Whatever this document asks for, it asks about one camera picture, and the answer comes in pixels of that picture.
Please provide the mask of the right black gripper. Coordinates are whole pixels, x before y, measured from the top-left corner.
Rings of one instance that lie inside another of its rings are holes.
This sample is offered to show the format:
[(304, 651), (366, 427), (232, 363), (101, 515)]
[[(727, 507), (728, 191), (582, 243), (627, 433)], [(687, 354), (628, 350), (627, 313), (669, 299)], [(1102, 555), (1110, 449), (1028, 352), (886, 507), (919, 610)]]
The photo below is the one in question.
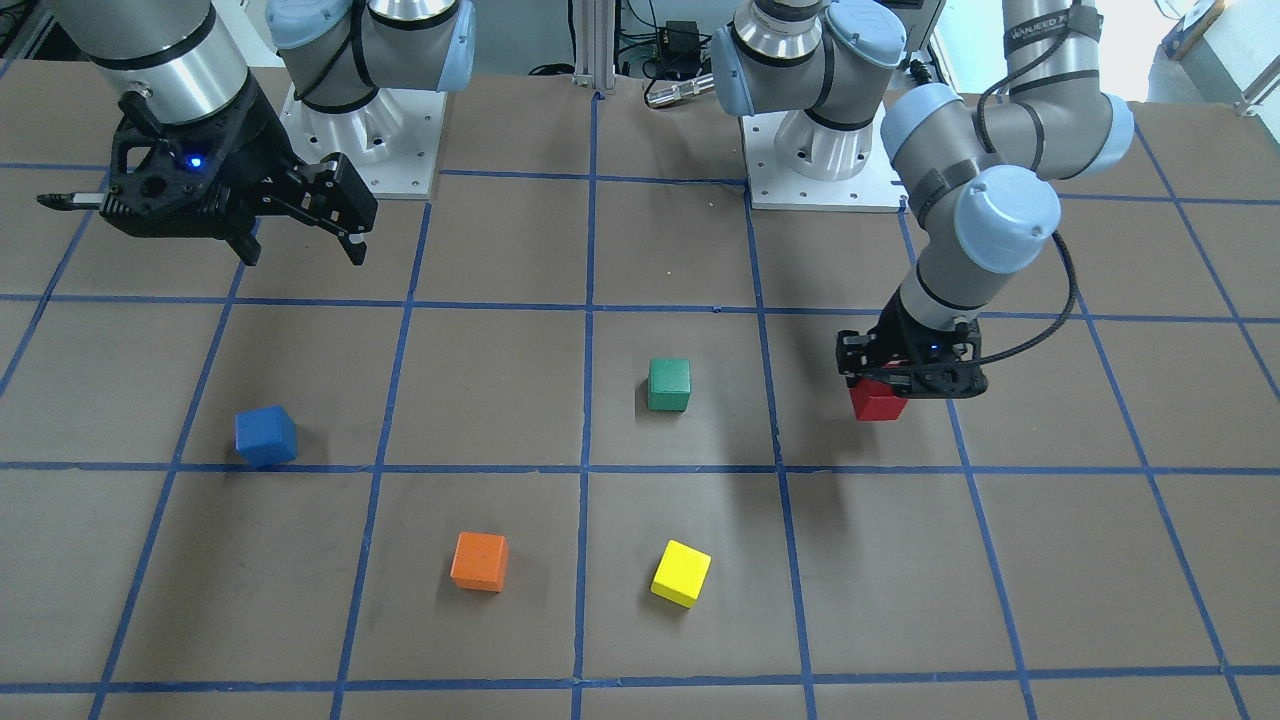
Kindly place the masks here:
[(133, 237), (227, 241), (244, 266), (261, 258), (260, 217), (285, 215), (334, 234), (355, 266), (378, 200), (355, 164), (330, 152), (307, 167), (255, 76), (221, 109), (163, 123), (137, 88), (118, 100), (111, 170), (99, 215)]

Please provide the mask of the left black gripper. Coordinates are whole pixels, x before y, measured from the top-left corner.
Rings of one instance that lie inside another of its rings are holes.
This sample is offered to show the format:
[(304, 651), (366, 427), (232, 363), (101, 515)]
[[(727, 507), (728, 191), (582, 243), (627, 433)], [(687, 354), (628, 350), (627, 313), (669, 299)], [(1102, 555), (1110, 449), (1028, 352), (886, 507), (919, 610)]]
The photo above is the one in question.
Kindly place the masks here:
[(895, 295), (865, 334), (841, 331), (836, 336), (837, 370), (849, 388), (878, 380), (900, 398), (973, 398), (989, 388), (980, 357), (978, 320), (950, 331), (923, 325)]

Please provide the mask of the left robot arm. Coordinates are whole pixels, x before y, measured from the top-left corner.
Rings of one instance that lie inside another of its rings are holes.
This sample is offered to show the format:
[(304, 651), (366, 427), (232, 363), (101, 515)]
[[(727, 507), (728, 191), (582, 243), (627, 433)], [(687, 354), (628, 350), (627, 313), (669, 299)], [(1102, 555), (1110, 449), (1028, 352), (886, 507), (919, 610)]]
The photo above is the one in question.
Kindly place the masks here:
[(791, 165), (837, 179), (826, 141), (878, 127), (908, 208), (927, 233), (876, 325), (842, 331), (836, 363), (858, 400), (972, 398), (987, 391), (979, 315), (1047, 243), (1061, 243), (1055, 181), (1102, 172), (1130, 147), (1134, 117), (1100, 87), (1103, 17), (1093, 1), (1006, 1), (1006, 74), (969, 106), (950, 86), (906, 91), (876, 113), (908, 32), (877, 1), (745, 1), (710, 40), (721, 106), (782, 111)]

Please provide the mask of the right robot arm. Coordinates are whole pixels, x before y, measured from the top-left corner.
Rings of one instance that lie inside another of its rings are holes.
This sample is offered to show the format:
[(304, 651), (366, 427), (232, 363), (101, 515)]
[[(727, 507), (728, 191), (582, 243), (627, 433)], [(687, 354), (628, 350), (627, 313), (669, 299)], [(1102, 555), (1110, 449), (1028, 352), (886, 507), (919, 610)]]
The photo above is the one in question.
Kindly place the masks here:
[(306, 158), (210, 1), (51, 8), (116, 92), (122, 119), (106, 188), (40, 204), (96, 211), (136, 238), (220, 240), (247, 266), (262, 217), (333, 234), (362, 265), (378, 214), (366, 172), (413, 155), (394, 92), (461, 91), (474, 70), (471, 1), (270, 1)]

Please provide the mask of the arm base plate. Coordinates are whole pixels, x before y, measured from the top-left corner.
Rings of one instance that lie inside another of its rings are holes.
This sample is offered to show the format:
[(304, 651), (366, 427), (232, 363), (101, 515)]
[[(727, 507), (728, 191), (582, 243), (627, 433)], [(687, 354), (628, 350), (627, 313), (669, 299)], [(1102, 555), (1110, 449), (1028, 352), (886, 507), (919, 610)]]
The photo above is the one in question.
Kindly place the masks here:
[(740, 119), (751, 205), (760, 210), (897, 211), (906, 190), (881, 142), (884, 106), (850, 131), (818, 126), (805, 111)]
[(291, 145), (306, 163), (344, 154), (376, 199), (429, 200), (449, 94), (383, 88), (355, 111), (325, 114), (288, 97), (280, 113)]

